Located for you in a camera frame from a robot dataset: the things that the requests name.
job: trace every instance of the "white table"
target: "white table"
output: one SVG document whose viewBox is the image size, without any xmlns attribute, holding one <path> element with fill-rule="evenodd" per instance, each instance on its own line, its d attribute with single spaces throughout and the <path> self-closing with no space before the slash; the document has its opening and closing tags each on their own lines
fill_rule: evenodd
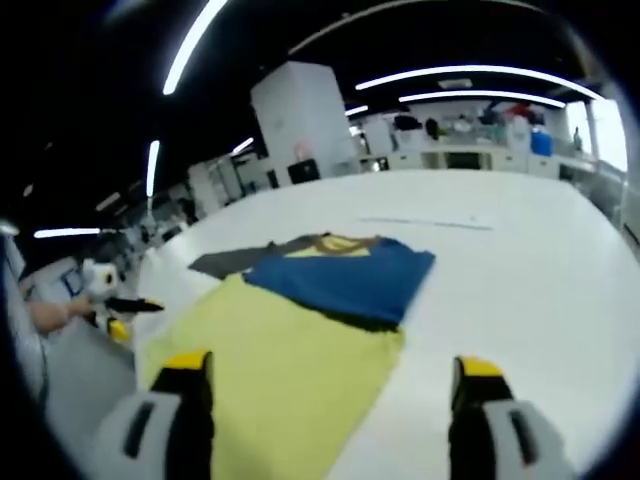
<svg viewBox="0 0 640 480">
<path fill-rule="evenodd" d="M 373 217 L 420 222 L 361 221 Z M 218 283 L 186 270 L 200 255 L 326 231 L 437 255 L 404 322 L 400 362 L 329 478 L 447 478 L 459 354 L 496 362 L 556 426 L 578 471 L 607 445 L 637 379 L 640 268 L 605 217 L 556 181 L 403 171 L 247 198 L 147 255 L 139 292 L 168 309 L 162 321 L 136 319 L 138 345 Z"/>
</svg>

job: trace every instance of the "white tabletop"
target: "white tabletop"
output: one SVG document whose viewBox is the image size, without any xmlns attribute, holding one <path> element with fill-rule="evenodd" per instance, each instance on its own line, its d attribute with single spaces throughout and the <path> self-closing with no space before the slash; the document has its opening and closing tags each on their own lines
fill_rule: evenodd
<svg viewBox="0 0 640 480">
<path fill-rule="evenodd" d="M 605 217 L 560 182 L 401 171 L 247 198 L 147 254 L 139 293 L 167 311 L 136 319 L 138 346 L 219 283 L 186 269 L 200 255 L 327 231 L 389 236 L 437 256 L 404 321 L 400 362 L 329 478 L 447 478 L 460 354 L 497 363 L 558 429 L 577 471 L 588 468 L 635 387 L 640 268 Z"/>
</svg>

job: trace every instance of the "yellow towel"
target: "yellow towel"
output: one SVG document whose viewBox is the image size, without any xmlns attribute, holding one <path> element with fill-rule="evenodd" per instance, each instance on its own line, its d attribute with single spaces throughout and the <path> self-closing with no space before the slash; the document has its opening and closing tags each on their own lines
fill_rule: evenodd
<svg viewBox="0 0 640 480">
<path fill-rule="evenodd" d="M 180 352 L 213 352 L 216 480 L 314 480 L 334 464 L 402 350 L 399 332 L 329 320 L 232 275 L 144 351 L 149 384 Z"/>
</svg>

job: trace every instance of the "person's arm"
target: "person's arm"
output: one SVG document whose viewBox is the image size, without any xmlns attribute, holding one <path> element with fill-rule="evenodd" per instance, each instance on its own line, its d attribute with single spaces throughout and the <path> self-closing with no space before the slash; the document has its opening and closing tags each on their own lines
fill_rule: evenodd
<svg viewBox="0 0 640 480">
<path fill-rule="evenodd" d="M 82 296 L 62 305 L 49 302 L 29 302 L 29 311 L 36 330 L 44 335 L 64 327 L 75 316 L 84 317 L 91 314 L 93 305 L 89 298 Z"/>
</svg>

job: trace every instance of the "black ceiling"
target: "black ceiling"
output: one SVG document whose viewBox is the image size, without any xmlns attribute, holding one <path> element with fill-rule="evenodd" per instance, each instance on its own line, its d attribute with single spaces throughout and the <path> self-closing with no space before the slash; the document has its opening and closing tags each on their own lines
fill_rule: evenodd
<svg viewBox="0 0 640 480">
<path fill-rule="evenodd" d="M 31 16 L 38 13 L 14 69 L 21 108 L 10 139 L 15 153 L 5 163 L 11 175 L 2 178 L 8 208 L 0 214 L 9 214 L 26 236 L 38 228 L 107 225 L 112 214 L 97 213 L 96 204 L 144 178 L 150 141 L 162 142 L 162 188 L 190 164 L 259 138 L 251 87 L 288 59 L 332 66 L 347 104 L 372 110 L 396 106 L 400 95 L 439 89 L 433 78 L 354 89 L 416 68 L 480 63 L 584 76 L 556 21 L 487 1 L 407 3 L 348 22 L 289 55 L 322 28 L 382 3 L 229 0 L 168 97 L 162 95 L 166 75 L 205 0 L 26 5 Z M 471 78 L 477 88 L 553 90 L 513 76 Z M 33 193 L 23 198 L 31 184 Z M 140 200 L 142 193 L 139 186 L 126 198 Z"/>
</svg>

